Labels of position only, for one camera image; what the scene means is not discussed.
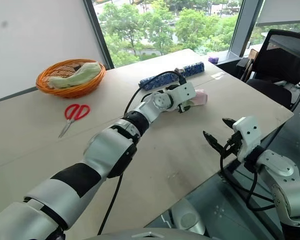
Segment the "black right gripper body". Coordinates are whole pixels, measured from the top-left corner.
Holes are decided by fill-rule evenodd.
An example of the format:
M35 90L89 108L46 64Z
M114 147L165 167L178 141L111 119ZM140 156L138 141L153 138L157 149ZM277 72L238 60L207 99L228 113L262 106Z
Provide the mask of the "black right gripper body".
M242 134L239 131L235 132L227 140L225 146L222 149L221 156L228 157L230 154L237 156L242 146L242 140L243 140Z

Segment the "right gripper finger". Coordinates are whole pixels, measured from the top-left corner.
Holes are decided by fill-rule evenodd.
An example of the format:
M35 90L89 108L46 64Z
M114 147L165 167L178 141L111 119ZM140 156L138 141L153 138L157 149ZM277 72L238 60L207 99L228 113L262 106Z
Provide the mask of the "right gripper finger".
M227 117L222 118L222 121L231 129L233 129L233 126L236 123L236 120Z
M202 133L208 144L218 153L223 153L226 150L224 146L218 143L218 140L213 135L204 130L202 131Z

